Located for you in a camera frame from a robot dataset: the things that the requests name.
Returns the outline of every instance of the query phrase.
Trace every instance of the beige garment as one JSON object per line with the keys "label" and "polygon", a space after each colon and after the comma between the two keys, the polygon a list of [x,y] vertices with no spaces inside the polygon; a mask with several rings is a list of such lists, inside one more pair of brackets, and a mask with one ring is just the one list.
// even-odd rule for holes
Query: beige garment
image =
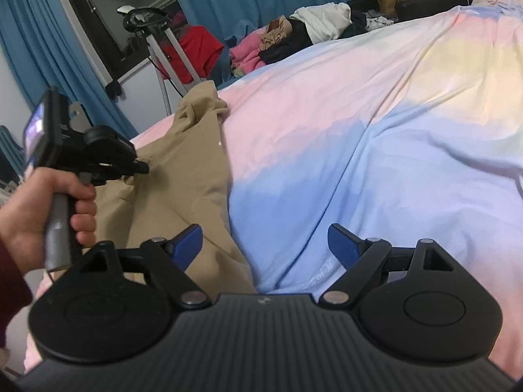
{"label": "beige garment", "polygon": [[229,167],[220,118],[227,104],[212,81],[182,99],[167,134],[138,150],[150,172],[98,187],[97,239],[117,248],[172,238],[201,225],[203,248],[186,274],[211,298],[255,293],[250,267],[229,233]]}
{"label": "beige garment", "polygon": [[292,32],[292,25],[285,16],[269,23],[266,33],[260,35],[260,51],[266,50],[278,44]]}

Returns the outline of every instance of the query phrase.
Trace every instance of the person's left hand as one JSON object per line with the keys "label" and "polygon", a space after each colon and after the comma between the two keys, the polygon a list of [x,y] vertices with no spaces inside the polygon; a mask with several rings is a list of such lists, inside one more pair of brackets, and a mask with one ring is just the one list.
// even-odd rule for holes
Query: person's left hand
{"label": "person's left hand", "polygon": [[22,275],[43,268],[44,229],[54,193],[77,199],[71,227],[84,247],[96,243],[96,190],[85,186],[72,172],[37,168],[0,209],[0,239]]}

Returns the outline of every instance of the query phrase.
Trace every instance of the phone screen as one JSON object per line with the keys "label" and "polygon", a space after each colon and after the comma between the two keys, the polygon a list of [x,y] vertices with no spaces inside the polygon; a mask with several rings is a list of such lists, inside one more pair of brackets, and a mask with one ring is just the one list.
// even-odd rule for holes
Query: phone screen
{"label": "phone screen", "polygon": [[28,161],[38,142],[44,135],[43,130],[44,103],[40,103],[33,113],[27,128],[24,131],[25,160]]}

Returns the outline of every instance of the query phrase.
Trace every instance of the handle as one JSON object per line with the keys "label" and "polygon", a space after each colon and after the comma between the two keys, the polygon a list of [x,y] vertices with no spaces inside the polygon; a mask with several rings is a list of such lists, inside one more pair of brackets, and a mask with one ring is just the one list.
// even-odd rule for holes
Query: handle
{"label": "handle", "polygon": [[82,257],[82,246],[70,224],[75,205],[76,199],[68,194],[53,196],[45,226],[45,269],[49,272],[65,270]]}

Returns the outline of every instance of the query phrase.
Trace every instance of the bed sheet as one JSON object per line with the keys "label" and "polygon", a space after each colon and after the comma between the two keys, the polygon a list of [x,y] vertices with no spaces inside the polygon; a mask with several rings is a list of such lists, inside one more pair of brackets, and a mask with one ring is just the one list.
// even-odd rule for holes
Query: bed sheet
{"label": "bed sheet", "polygon": [[[523,10],[478,0],[312,46],[219,92],[233,237],[262,293],[318,297],[328,227],[437,240],[498,300],[491,359],[523,375]],[[170,127],[167,118],[134,143]]]}

